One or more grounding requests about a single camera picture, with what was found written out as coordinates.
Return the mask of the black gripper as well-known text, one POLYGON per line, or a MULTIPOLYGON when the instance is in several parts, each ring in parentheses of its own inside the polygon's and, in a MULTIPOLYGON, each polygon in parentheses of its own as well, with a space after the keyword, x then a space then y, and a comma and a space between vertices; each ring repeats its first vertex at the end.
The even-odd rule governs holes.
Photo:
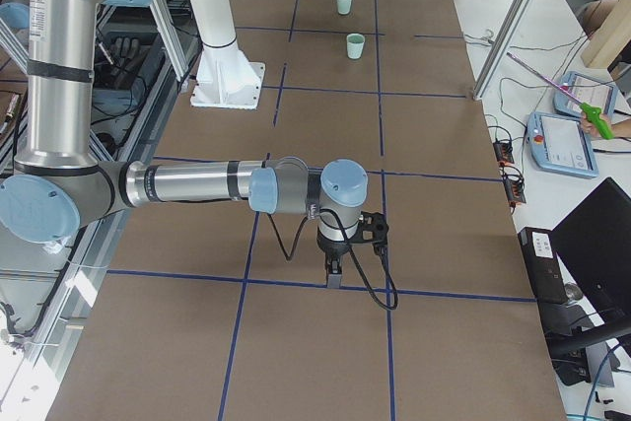
POLYGON ((317 232, 316 242, 325 256, 326 287, 339 289, 342 282, 341 258, 349 253, 352 246, 345 241, 334 241, 326 237, 321 231, 317 232))

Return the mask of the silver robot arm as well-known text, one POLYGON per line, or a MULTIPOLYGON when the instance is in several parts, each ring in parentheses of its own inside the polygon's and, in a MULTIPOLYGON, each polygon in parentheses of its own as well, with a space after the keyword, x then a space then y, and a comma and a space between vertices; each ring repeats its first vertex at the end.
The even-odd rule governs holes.
POLYGON ((313 171, 294 157, 148 166, 91 156, 96 19, 104 1, 30 0, 27 142, 1 186, 2 224, 45 244, 147 203, 244 200, 268 215, 317 220, 327 284, 338 287, 341 260, 369 222, 362 210, 368 177, 356 162, 339 159, 313 171))

